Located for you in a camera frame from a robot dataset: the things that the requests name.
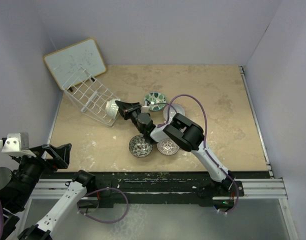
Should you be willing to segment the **aluminium rail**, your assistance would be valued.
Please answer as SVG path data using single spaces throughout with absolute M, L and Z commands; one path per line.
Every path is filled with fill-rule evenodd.
M 260 142 L 261 142 L 261 147 L 262 147 L 264 160 L 265 160 L 265 163 L 266 163 L 266 168 L 268 170 L 270 178 L 274 179 L 274 173 L 272 171 L 272 166 L 271 166 L 271 163 L 270 163 L 270 160 L 269 160 L 269 157 L 268 157 L 267 148 L 266 148 L 265 143 L 264 143 L 263 135 L 262 135 L 262 132 L 261 132 L 261 129 L 260 129 L 258 118 L 257 118 L 256 112 L 255 112 L 255 109 L 254 109 L 253 101 L 252 101 L 251 94 L 250 94 L 250 91 L 249 91 L 249 87 L 248 87 L 248 84 L 247 84 L 247 80 L 246 80 L 246 76 L 245 76 L 245 69 L 241 65 L 239 65 L 238 68 L 239 68 L 239 72 L 240 72 L 240 75 L 241 75 L 241 78 L 242 78 L 242 81 L 243 81 L 243 84 L 244 84 L 245 92 L 246 92 L 247 99 L 248 99 L 248 102 L 249 102 L 249 106 L 250 106 L 250 109 L 251 109 L 251 112 L 252 112 L 255 127 L 257 129 L 257 133 L 258 133 L 258 136 L 259 136 L 259 139 L 260 139 Z
M 64 92 L 61 91 L 60 97 L 59 97 L 59 100 L 58 100 L 58 103 L 57 103 L 57 106 L 56 106 L 56 109 L 55 109 L 54 118 L 52 120 L 50 131 L 49 131 L 49 134 L 48 134 L 47 144 L 50 144 L 51 139 L 52 139 L 52 134 L 53 134 L 54 127 L 55 127 L 55 124 L 56 124 L 56 120 L 57 120 L 57 116 L 58 116 L 58 113 L 59 113 L 61 101 L 62 101 L 62 98 L 63 98 L 63 94 L 64 94 Z

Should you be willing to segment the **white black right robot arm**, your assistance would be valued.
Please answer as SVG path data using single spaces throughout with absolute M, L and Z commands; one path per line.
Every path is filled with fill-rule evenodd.
M 149 113 L 141 112 L 141 104 L 127 103 L 117 100 L 118 112 L 124 120 L 131 120 L 144 140 L 151 144 L 158 144 L 170 138 L 179 148 L 191 152 L 206 168 L 211 180 L 215 184 L 216 192 L 221 196 L 233 191 L 239 193 L 234 176 L 225 167 L 206 143 L 206 131 L 186 116 L 176 113 L 164 126 L 153 123 Z

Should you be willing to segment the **grey hexagon red-rim bowl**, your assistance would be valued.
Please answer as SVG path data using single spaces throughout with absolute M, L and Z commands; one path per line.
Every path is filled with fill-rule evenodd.
M 168 119 L 168 108 L 169 106 L 167 105 L 164 109 L 163 109 L 163 117 L 165 120 Z M 177 113 L 185 116 L 185 109 L 177 103 L 173 103 L 172 106 L 169 109 L 169 120 L 171 120 Z

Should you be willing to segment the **teal triangle pattern bowl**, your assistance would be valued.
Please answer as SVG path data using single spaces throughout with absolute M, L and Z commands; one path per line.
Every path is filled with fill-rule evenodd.
M 114 98 L 106 103 L 105 112 L 111 119 L 115 119 L 117 117 L 119 107 L 117 106 L 116 101 L 119 100 L 119 98 Z

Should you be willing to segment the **aluminium right side rail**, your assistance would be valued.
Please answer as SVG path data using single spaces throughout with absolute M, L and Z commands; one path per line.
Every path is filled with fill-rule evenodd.
M 247 84 L 247 80 L 246 80 L 246 76 L 245 76 L 245 69 L 241 65 L 239 65 L 238 68 L 239 68 L 239 72 L 240 72 L 240 75 L 241 75 L 241 78 L 242 78 L 242 81 L 243 81 L 243 84 L 244 84 L 245 92 L 246 92 L 247 99 L 248 99 L 248 102 L 249 102 L 249 106 L 250 106 L 250 109 L 251 109 L 251 112 L 252 112 L 255 127 L 257 129 L 257 133 L 258 133 L 258 136 L 259 136 L 259 139 L 260 139 L 260 142 L 261 142 L 261 147 L 262 147 L 264 160 L 265 160 L 265 163 L 266 163 L 266 168 L 268 170 L 270 178 L 274 179 L 274 173 L 272 171 L 272 166 L 271 166 L 271 163 L 270 163 L 270 160 L 269 160 L 269 157 L 268 157 L 267 148 L 266 148 L 265 143 L 264 143 L 263 135 L 262 135 L 262 132 L 261 132 L 261 129 L 260 129 L 258 118 L 257 118 L 256 112 L 255 112 L 255 109 L 254 109 L 253 101 L 252 101 L 251 94 L 250 94 L 250 91 L 249 91 L 249 87 L 248 87 L 248 84 Z

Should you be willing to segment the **maroon triangle pattern bowl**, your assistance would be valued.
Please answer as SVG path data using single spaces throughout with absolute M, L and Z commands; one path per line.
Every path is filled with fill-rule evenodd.
M 180 147 L 170 138 L 163 139 L 157 143 L 156 146 L 158 151 L 166 156 L 175 155 L 180 149 Z

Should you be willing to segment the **aluminium left side rail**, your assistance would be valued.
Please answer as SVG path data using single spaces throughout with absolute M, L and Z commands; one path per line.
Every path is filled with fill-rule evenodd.
M 58 113 L 59 113 L 61 101 L 62 101 L 62 98 L 63 98 L 63 94 L 64 94 L 64 92 L 61 91 L 60 97 L 59 97 L 59 100 L 58 100 L 58 103 L 57 103 L 57 106 L 56 106 L 56 109 L 55 109 L 54 118 L 52 120 L 50 131 L 49 131 L 49 134 L 48 134 L 47 144 L 50 144 L 51 139 L 52 139 L 52 134 L 53 134 L 54 127 L 55 127 L 55 124 L 56 124 L 56 120 L 57 120 L 57 116 L 58 116 Z

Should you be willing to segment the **brown floral pattern bowl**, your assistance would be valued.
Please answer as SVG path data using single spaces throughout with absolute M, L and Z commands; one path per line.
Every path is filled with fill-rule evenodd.
M 143 135 L 134 136 L 128 144 L 129 152 L 137 158 L 147 157 L 153 150 L 153 145 L 146 142 Z

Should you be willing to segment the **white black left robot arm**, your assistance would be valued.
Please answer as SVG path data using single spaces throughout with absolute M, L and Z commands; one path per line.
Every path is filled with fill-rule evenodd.
M 0 240 L 19 224 L 20 240 L 52 240 L 59 225 L 78 202 L 96 191 L 95 176 L 79 170 L 71 180 L 42 179 L 45 171 L 66 169 L 70 143 L 29 148 L 13 137 L 0 140 L 0 150 L 19 163 L 18 169 L 0 167 Z

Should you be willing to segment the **yellow-framed whiteboard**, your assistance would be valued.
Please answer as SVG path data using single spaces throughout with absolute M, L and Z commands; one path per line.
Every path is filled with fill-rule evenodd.
M 43 57 L 55 82 L 61 90 L 77 84 L 73 76 L 86 73 L 96 77 L 106 72 L 100 49 L 93 38 L 80 41 Z

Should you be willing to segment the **green leaf pattern bowl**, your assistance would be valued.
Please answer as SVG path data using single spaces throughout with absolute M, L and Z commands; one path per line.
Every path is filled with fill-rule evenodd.
M 162 110 L 167 103 L 166 96 L 160 92 L 150 92 L 144 97 L 144 103 L 149 106 L 149 110 L 157 112 Z

